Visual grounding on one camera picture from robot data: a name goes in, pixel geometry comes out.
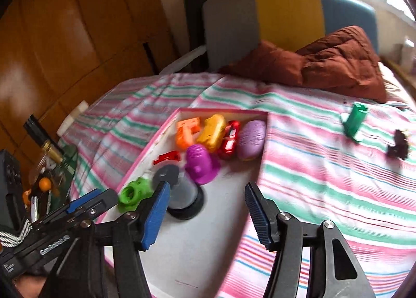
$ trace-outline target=yellow toy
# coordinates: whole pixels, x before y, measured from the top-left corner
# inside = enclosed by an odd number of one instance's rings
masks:
[[[191,145],[194,144],[192,135],[201,130],[199,125],[199,117],[179,121],[176,124],[176,128],[176,145],[182,150],[187,150]]]
[[[205,120],[205,127],[196,142],[205,146],[210,153],[214,153],[221,145],[226,125],[227,122],[222,115],[212,115]]]

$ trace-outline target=brown blanket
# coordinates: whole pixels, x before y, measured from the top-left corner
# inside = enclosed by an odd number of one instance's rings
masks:
[[[386,89],[378,61],[364,30],[349,26],[297,52],[261,41],[245,58],[222,67],[219,73],[385,103]]]

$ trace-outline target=bed headboard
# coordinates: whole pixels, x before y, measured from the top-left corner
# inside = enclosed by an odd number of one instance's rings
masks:
[[[203,20],[210,70],[242,59],[259,40],[296,51],[350,25],[378,51],[375,11],[357,0],[208,0]]]

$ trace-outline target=purple toy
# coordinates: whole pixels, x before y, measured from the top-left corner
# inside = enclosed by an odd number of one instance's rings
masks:
[[[261,154],[266,138],[266,124],[261,120],[248,122],[240,132],[237,156],[242,161],[250,161]]]
[[[198,185],[211,182],[220,171],[220,161],[201,144],[191,145],[186,150],[185,170]]]

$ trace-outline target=blanket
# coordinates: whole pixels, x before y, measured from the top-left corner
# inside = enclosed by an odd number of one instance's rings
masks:
[[[385,103],[386,89],[378,61],[364,30],[349,26],[296,52],[261,41],[245,58],[218,72]]]
[[[361,144],[345,137],[339,118],[353,102],[370,110]],[[125,81],[81,114],[62,137],[62,144],[76,144],[79,151],[71,198],[95,188],[116,189],[155,132],[180,107],[269,112],[257,180],[263,194],[301,221],[333,220],[376,296],[394,294],[416,260],[415,149],[412,145],[406,161],[386,156],[396,128],[416,133],[416,114],[407,105],[212,73]],[[217,297],[261,298],[273,258],[248,217]],[[309,259],[305,252],[298,298],[306,295]],[[195,296],[204,296],[204,290],[208,288],[199,287]]]

